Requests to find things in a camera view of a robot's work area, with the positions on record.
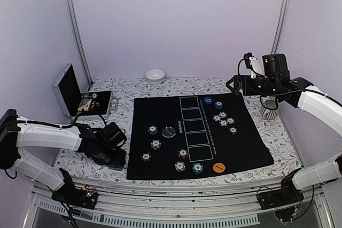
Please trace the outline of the red chip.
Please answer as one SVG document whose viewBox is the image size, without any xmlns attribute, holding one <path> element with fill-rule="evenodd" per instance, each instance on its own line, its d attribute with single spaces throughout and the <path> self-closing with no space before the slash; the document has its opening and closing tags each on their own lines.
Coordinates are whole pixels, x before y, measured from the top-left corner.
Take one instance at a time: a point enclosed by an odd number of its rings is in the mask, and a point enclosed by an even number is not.
<svg viewBox="0 0 342 228">
<path fill-rule="evenodd" d="M 143 154 L 141 155 L 141 160 L 142 160 L 143 162 L 149 162 L 149 161 L 151 161 L 151 159 L 152 159 L 152 156 L 151 156 L 150 153 L 143 153 Z"/>
<path fill-rule="evenodd" d="M 180 159 L 186 159 L 188 157 L 188 151 L 184 150 L 184 149 L 179 150 L 178 151 L 178 157 Z"/>
<path fill-rule="evenodd" d="M 230 127 L 229 128 L 229 132 L 232 134 L 232 135 L 236 135 L 238 133 L 238 130 L 237 128 L 235 127 Z"/>
</svg>

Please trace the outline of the green chip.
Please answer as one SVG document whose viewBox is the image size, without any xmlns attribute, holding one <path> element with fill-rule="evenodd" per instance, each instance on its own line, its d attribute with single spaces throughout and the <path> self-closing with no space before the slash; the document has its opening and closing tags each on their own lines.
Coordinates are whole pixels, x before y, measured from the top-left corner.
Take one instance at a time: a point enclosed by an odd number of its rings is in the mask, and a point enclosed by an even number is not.
<svg viewBox="0 0 342 228">
<path fill-rule="evenodd" d="M 221 101 L 216 101 L 216 102 L 215 102 L 215 108 L 216 108 L 216 109 L 222 109 L 222 108 L 223 108 L 223 102 L 221 102 Z"/>
<path fill-rule="evenodd" d="M 204 171 L 204 166 L 201 163 L 194 163 L 192 166 L 192 171 L 194 174 L 201 174 Z"/>
<path fill-rule="evenodd" d="M 147 131 L 151 135 L 156 135 L 158 133 L 158 127 L 156 125 L 151 125 L 148 127 Z"/>
</svg>

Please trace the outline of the white chip cluster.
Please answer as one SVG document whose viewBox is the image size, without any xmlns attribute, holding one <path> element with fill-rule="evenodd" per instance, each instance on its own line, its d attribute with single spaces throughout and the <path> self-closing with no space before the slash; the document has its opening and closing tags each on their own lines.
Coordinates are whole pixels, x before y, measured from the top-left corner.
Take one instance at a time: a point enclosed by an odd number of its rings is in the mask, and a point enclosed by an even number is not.
<svg viewBox="0 0 342 228">
<path fill-rule="evenodd" d="M 227 122 L 228 122 L 229 124 L 234 124 L 235 120 L 234 120 L 233 118 L 228 118 L 228 119 L 227 119 Z"/>
<path fill-rule="evenodd" d="M 222 119 L 225 119 L 227 117 L 227 114 L 225 112 L 221 112 L 219 113 L 219 116 L 222 118 Z"/>
<path fill-rule="evenodd" d="M 221 120 L 219 122 L 219 124 L 222 126 L 222 127 L 226 127 L 228 125 L 227 121 L 226 120 Z"/>
</svg>

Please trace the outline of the clear dealer button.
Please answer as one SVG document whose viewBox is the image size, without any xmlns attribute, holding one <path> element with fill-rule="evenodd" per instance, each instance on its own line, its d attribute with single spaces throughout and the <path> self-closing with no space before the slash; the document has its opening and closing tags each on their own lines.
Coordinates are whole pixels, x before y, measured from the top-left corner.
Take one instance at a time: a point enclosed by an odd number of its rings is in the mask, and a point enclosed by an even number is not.
<svg viewBox="0 0 342 228">
<path fill-rule="evenodd" d="M 162 132 L 161 132 L 162 136 L 165 138 L 173 138 L 176 135 L 176 130 L 173 127 L 164 127 Z"/>
</svg>

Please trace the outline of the blue small blind button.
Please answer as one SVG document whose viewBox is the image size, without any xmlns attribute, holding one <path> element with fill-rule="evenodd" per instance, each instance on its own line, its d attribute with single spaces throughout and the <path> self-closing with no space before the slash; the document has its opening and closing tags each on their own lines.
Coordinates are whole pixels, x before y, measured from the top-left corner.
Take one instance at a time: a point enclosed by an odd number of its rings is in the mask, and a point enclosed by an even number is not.
<svg viewBox="0 0 342 228">
<path fill-rule="evenodd" d="M 203 102 L 206 105 L 211 105 L 213 103 L 213 99 L 211 97 L 204 97 Z"/>
</svg>

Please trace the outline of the orange big blind button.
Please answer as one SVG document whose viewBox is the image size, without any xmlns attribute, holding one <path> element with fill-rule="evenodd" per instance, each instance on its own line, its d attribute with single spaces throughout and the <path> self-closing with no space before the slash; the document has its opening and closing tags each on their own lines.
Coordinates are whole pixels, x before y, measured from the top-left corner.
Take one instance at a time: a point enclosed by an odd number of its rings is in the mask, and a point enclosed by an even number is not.
<svg viewBox="0 0 342 228">
<path fill-rule="evenodd" d="M 223 163 L 215 163 L 213 164 L 213 171 L 217 174 L 221 174 L 226 170 L 226 167 Z"/>
</svg>

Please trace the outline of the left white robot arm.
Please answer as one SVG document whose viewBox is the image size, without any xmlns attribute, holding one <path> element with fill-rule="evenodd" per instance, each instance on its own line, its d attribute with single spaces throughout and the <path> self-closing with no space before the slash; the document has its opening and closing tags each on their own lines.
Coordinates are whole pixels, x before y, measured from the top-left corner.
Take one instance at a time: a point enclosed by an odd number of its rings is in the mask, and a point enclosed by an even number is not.
<svg viewBox="0 0 342 228">
<path fill-rule="evenodd" d="M 125 133 L 114 122 L 102 128 L 76 121 L 53 124 L 30 120 L 8 109 L 1 116 L 1 169 L 20 172 L 67 203 L 76 203 L 80 196 L 89 198 L 91 194 L 77 189 L 66 170 L 51 166 L 51 161 L 44 162 L 29 149 L 82 153 L 97 165 L 121 169 L 126 163 L 126 151 L 122 149 L 126 141 Z"/>
</svg>

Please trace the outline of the white ribbed cup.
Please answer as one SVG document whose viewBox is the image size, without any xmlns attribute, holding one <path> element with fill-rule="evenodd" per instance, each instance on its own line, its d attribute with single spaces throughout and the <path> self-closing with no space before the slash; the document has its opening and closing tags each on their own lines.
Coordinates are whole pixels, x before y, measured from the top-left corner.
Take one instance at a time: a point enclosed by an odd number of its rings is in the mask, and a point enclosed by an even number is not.
<svg viewBox="0 0 342 228">
<path fill-rule="evenodd" d="M 277 118 L 278 113 L 279 106 L 272 100 L 265 101 L 260 108 L 260 114 L 264 120 L 274 120 Z"/>
</svg>

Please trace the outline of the silver poker chip case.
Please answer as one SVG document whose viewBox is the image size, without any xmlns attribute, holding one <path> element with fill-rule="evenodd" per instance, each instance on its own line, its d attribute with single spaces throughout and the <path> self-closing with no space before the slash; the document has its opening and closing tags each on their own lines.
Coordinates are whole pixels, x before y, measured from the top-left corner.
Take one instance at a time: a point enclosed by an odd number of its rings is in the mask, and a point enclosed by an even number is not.
<svg viewBox="0 0 342 228">
<path fill-rule="evenodd" d="M 94 120 L 109 117 L 118 109 L 119 100 L 114 96 L 113 91 L 81 92 L 76 79 L 73 65 L 67 63 L 52 84 L 63 115 L 73 119 L 78 114 L 78 109 L 83 100 L 92 100 L 89 110 L 86 111 L 80 120 Z"/>
</svg>

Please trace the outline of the white ceramic bowl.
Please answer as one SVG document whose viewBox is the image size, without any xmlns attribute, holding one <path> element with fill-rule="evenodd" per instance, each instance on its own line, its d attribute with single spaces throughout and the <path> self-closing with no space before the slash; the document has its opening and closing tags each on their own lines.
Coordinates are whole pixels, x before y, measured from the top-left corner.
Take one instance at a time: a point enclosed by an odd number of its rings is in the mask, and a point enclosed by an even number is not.
<svg viewBox="0 0 342 228">
<path fill-rule="evenodd" d="M 166 77 L 166 72 L 162 69 L 150 69 L 145 72 L 145 78 L 150 84 L 161 84 Z"/>
</svg>

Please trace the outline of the black poker mat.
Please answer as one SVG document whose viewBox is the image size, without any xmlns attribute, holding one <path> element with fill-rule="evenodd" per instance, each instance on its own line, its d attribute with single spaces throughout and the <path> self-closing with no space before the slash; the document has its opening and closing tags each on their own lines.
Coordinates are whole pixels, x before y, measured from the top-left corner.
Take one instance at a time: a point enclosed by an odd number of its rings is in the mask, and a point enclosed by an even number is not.
<svg viewBox="0 0 342 228">
<path fill-rule="evenodd" d="M 211 97 L 213 103 L 206 105 L 204 97 Z M 215 108 L 215 102 L 223 102 L 222 109 Z M 234 124 L 222 127 L 213 116 L 225 112 Z M 158 133 L 151 135 L 148 127 L 156 125 Z M 173 127 L 176 135 L 165 138 L 164 127 Z M 230 127 L 238 130 L 236 135 Z M 161 141 L 161 148 L 153 150 L 151 141 Z M 178 151 L 188 151 L 186 159 L 178 157 Z M 151 161 L 143 162 L 141 155 L 150 153 Z M 177 172 L 174 164 L 182 161 L 186 169 Z M 226 170 L 217 174 L 213 164 L 223 163 Z M 194 174 L 192 166 L 201 163 L 204 171 Z M 218 175 L 249 171 L 272 165 L 273 157 L 246 108 L 242 96 L 231 93 L 220 95 L 198 95 L 183 97 L 136 98 L 134 100 L 133 126 L 130 140 L 128 180 L 179 180 L 207 178 Z"/>
</svg>

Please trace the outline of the right aluminium frame post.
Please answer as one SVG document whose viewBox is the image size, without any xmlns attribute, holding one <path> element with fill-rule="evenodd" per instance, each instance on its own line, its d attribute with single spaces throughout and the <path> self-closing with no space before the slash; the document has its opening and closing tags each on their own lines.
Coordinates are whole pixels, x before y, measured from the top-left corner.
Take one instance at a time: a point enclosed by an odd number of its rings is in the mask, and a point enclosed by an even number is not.
<svg viewBox="0 0 342 228">
<path fill-rule="evenodd" d="M 270 54 L 276 54 L 281 42 L 282 32 L 285 25 L 286 14 L 289 7 L 290 0 L 281 0 L 279 5 L 279 12 L 276 21 L 275 33 L 270 48 Z"/>
</svg>

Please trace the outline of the aluminium frame post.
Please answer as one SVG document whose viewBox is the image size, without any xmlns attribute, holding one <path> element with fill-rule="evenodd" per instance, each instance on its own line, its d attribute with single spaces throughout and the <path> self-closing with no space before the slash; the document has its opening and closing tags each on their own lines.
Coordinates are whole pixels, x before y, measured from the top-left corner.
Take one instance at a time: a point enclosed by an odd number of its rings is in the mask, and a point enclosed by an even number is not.
<svg viewBox="0 0 342 228">
<path fill-rule="evenodd" d="M 73 37 L 75 40 L 76 49 L 79 55 L 81 67 L 84 73 L 85 80 L 88 84 L 88 87 L 90 87 L 91 85 L 93 85 L 94 81 L 91 76 L 90 67 L 89 67 L 86 54 L 84 51 L 83 43 L 82 43 L 81 33 L 80 33 L 80 29 L 79 29 L 79 25 L 78 25 L 77 17 L 76 17 L 74 0 L 65 0 L 65 2 L 66 2 L 69 19 L 71 22 L 72 33 L 73 33 Z"/>
<path fill-rule="evenodd" d="M 276 21 L 275 33 L 270 48 L 270 54 L 276 54 L 281 42 L 282 32 L 285 25 L 286 14 L 289 7 L 290 0 L 281 0 L 279 5 L 279 12 Z"/>
</svg>

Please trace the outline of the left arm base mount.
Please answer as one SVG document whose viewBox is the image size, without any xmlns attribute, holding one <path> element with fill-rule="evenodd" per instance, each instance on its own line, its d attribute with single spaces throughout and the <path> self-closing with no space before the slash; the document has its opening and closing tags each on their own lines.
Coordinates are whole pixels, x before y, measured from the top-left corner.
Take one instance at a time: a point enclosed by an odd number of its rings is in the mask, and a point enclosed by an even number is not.
<svg viewBox="0 0 342 228">
<path fill-rule="evenodd" d="M 69 206 L 94 210 L 98 200 L 98 192 L 88 185 L 82 188 L 63 185 L 60 189 L 52 191 L 51 198 Z"/>
</svg>

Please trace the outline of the left aluminium frame post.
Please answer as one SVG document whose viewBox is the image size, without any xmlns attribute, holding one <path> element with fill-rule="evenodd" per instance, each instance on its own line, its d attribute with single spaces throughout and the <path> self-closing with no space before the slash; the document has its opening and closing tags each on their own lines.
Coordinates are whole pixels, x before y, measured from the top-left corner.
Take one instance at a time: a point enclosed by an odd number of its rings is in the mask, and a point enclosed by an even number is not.
<svg viewBox="0 0 342 228">
<path fill-rule="evenodd" d="M 75 40 L 76 49 L 79 55 L 81 67 L 84 73 L 85 80 L 88 84 L 88 87 L 90 87 L 91 85 L 93 85 L 94 81 L 91 76 L 90 67 L 89 67 L 86 54 L 84 51 L 83 43 L 82 43 L 81 33 L 80 33 L 80 29 L 79 29 L 79 25 L 78 25 L 77 17 L 76 17 L 74 0 L 65 0 L 65 2 L 66 2 L 69 19 L 71 22 L 72 33 L 73 33 L 73 37 Z"/>
</svg>

